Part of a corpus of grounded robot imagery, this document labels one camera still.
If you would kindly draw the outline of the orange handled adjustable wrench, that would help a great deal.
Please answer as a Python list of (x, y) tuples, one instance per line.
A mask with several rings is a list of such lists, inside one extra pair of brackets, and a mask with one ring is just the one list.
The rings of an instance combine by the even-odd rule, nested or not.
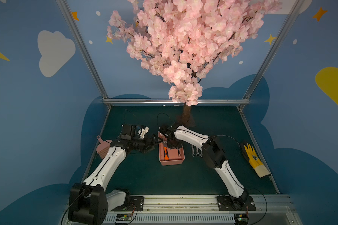
[(170, 160), (169, 154), (168, 154), (168, 148), (167, 147), (163, 147), (163, 151), (164, 151), (164, 160), (165, 161)]

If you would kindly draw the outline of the pink plastic storage box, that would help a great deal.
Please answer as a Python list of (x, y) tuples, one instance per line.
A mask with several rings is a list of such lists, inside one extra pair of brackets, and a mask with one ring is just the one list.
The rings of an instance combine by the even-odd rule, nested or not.
[[(169, 149), (167, 147), (166, 138), (160, 132), (158, 132), (158, 136), (163, 139), (163, 142), (158, 145), (158, 147), (159, 147), (159, 161), (160, 161), (161, 165), (162, 166), (170, 166), (170, 165), (180, 165), (180, 164), (182, 164), (183, 161), (185, 160), (184, 148), (182, 147), (180, 149)], [(168, 161), (164, 160), (163, 147), (168, 148), (168, 154), (169, 154), (169, 158), (170, 158), (170, 160), (168, 160)]]

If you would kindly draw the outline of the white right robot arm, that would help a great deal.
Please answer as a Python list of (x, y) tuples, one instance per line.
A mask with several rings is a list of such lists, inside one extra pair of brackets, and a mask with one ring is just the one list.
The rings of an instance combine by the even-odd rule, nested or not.
[(239, 210), (245, 206), (249, 198), (248, 190), (237, 179), (224, 150), (218, 146), (214, 136), (202, 135), (179, 125), (163, 125), (159, 127), (159, 131), (169, 141), (183, 141), (201, 149), (207, 166), (214, 169), (226, 185), (233, 208)]

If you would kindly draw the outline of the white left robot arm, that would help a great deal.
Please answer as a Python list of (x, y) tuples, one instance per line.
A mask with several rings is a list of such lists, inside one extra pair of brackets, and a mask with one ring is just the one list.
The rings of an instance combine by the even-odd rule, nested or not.
[(109, 211), (125, 204), (128, 193), (115, 190), (106, 196), (106, 188), (119, 165), (133, 150), (146, 153), (162, 143), (163, 139), (153, 134), (143, 139), (116, 139), (94, 172), (83, 183), (75, 183), (69, 195), (66, 210), (68, 220), (86, 225), (101, 225)]

